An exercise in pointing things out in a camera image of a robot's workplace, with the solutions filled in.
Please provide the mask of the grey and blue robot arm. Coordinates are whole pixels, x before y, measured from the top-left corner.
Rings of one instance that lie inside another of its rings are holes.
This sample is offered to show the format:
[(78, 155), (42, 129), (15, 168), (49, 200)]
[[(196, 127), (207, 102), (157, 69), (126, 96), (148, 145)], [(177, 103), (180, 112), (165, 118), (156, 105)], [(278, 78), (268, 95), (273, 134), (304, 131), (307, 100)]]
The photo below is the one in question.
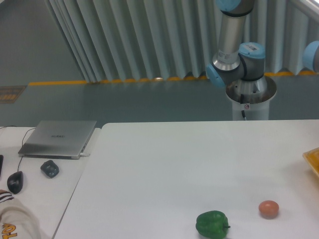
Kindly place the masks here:
[(218, 47), (207, 66), (218, 86), (251, 78), (253, 70), (319, 70), (317, 0), (218, 0)]

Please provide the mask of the person's cream sleeved forearm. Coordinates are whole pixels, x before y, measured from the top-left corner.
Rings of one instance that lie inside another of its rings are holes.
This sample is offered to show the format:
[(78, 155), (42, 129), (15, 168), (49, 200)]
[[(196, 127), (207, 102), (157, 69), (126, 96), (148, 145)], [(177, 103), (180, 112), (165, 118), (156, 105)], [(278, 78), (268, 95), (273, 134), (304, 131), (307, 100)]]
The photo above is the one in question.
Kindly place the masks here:
[(34, 214), (6, 190), (0, 191), (0, 237), (39, 239), (39, 223)]

